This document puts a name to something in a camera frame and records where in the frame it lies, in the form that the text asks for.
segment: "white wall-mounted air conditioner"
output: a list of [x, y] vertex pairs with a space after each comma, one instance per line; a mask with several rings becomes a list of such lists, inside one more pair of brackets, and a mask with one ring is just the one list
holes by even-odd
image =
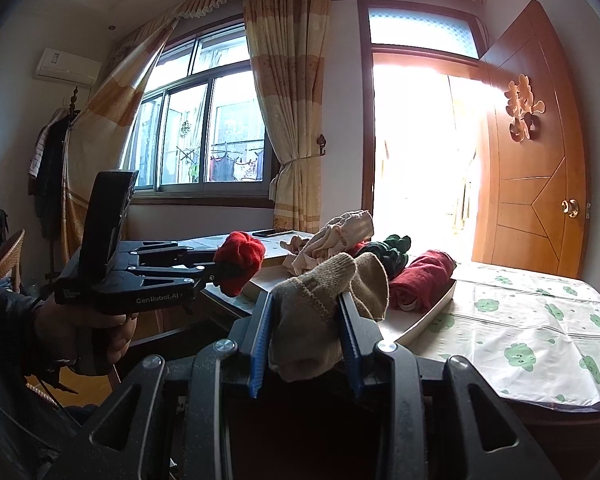
[[101, 65], [93, 59], [46, 48], [33, 77], [90, 88], [98, 78]]

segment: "silver screw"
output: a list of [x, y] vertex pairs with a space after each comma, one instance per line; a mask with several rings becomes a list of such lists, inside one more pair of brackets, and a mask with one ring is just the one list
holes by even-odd
[[220, 339], [214, 343], [214, 348], [219, 352], [230, 352], [235, 348], [235, 343], [230, 339]]
[[389, 341], [388, 339], [382, 339], [382, 341], [378, 341], [376, 343], [378, 350], [384, 352], [385, 354], [390, 354], [391, 352], [395, 352], [398, 348], [398, 345], [393, 341]]
[[157, 368], [160, 364], [162, 364], [162, 359], [159, 355], [149, 355], [142, 360], [142, 366], [147, 370]]
[[456, 368], [460, 368], [461, 370], [466, 370], [469, 367], [469, 363], [467, 362], [467, 360], [459, 355], [454, 355], [453, 357], [449, 358], [449, 362], [455, 366]]

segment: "red cloth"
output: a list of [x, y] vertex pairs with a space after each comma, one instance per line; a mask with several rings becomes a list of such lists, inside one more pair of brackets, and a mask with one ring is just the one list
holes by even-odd
[[429, 310], [436, 293], [451, 279], [456, 263], [442, 251], [426, 251], [389, 282], [389, 308], [419, 301], [417, 310]]
[[223, 294], [234, 298], [242, 291], [253, 275], [260, 270], [264, 259], [264, 245], [260, 240], [241, 231], [231, 233], [214, 254], [215, 263], [237, 264], [244, 273], [225, 278], [219, 283]]
[[360, 242], [359, 244], [355, 244], [352, 248], [350, 248], [347, 251], [347, 254], [349, 254], [349, 256], [352, 256], [355, 258], [356, 254], [358, 254], [360, 252], [360, 249], [362, 249], [362, 247], [364, 247], [367, 244], [368, 244], [368, 242]]

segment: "beige sock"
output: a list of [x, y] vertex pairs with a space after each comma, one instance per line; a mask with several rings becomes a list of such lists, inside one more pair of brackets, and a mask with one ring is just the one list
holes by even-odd
[[363, 317], [382, 319], [388, 298], [386, 273], [374, 254], [354, 260], [336, 254], [271, 291], [273, 327], [269, 366], [285, 381], [330, 370], [342, 358], [336, 326], [337, 297], [349, 291]]

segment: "hand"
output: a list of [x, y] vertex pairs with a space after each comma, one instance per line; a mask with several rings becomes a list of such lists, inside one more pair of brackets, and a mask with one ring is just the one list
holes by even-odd
[[109, 333], [107, 360], [117, 363], [126, 353], [136, 331], [138, 314], [106, 316], [90, 306], [57, 304], [52, 294], [36, 312], [38, 339], [56, 360], [75, 362], [75, 331], [78, 327], [103, 328]]

